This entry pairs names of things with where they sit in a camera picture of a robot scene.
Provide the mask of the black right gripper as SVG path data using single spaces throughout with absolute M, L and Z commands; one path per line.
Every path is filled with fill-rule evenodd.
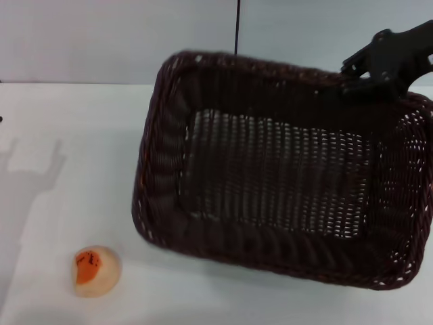
M 323 101 L 341 104 L 393 102 L 420 77 L 432 72 L 432 21 L 404 32 L 377 33 L 342 63 L 342 74 L 365 74 L 320 91 Z

